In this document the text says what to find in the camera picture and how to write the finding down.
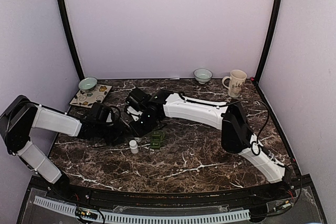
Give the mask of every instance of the bowl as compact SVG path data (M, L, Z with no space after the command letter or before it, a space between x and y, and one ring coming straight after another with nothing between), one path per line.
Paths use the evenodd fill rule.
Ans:
M212 72L205 68L199 68L194 71L194 76L196 81L198 81L200 84L205 84L211 80Z
M85 93L91 92L97 85L97 79L95 77L88 77L80 81L78 87Z

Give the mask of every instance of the white mug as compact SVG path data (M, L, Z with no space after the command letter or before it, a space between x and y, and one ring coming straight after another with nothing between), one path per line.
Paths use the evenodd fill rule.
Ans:
M230 76L226 76L222 79L222 84L228 89L227 93L232 98L237 98L242 92L243 87L247 78L247 74L241 70L232 70ZM224 84L226 79L230 79L229 86Z

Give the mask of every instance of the white cable tray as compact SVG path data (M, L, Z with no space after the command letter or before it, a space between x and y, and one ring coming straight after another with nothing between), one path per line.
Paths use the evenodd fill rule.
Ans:
M76 206L61 203L54 201L49 198L43 198L39 196L35 196L34 204L41 206L43 208L49 209L54 212L58 212L62 215L76 217L75 211ZM95 222L102 223L103 219L101 215L92 210L92 212L98 214L98 219ZM222 214L213 214L213 215L198 215L198 216L140 216L140 215L123 215L123 214L115 214L112 212L101 211L105 217L105 223L111 224L222 224L222 223L233 223L237 221L249 220L249 210L240 210L234 212L226 212Z

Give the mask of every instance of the white cap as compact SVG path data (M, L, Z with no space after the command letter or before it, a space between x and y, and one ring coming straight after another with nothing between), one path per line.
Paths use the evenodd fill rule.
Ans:
M130 147L137 147L137 142L135 140L130 141Z

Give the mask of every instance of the dark brown marble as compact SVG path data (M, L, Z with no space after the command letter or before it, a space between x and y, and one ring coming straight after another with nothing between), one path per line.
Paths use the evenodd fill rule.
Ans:
M138 87L153 94L159 89L184 91L191 98L209 101L230 101L221 80L205 85L195 80L112 80L100 81L113 85L106 105L122 110L128 93ZM253 84L247 81L241 98L260 99ZM243 102L253 130L258 132L266 118L265 108L256 101ZM88 109L73 107L70 114L81 116ZM122 118L129 122L126 114ZM164 147L149 148L143 137L139 153L132 154L128 141L117 146L94 149L100 140L85 141L60 134L50 158L71 179L71 183L92 188L144 193L199 193L252 187L266 184L264 175L239 155L226 153L221 145L221 132L210 126L182 119L165 119L168 123ZM260 136L261 142L285 164L290 159L281 138L270 122Z

